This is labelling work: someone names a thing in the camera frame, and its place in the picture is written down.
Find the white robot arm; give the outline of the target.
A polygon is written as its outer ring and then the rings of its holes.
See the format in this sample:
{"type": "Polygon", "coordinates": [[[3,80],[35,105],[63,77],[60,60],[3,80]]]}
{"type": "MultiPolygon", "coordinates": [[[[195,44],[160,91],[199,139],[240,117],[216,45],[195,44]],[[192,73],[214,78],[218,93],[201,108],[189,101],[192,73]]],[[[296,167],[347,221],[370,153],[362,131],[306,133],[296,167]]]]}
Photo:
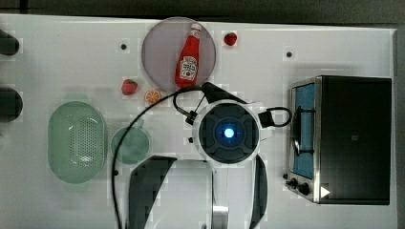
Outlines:
{"type": "Polygon", "coordinates": [[[255,229],[266,213],[257,104],[202,108],[191,141],[200,159],[151,156],[132,172],[125,229],[255,229]]]}

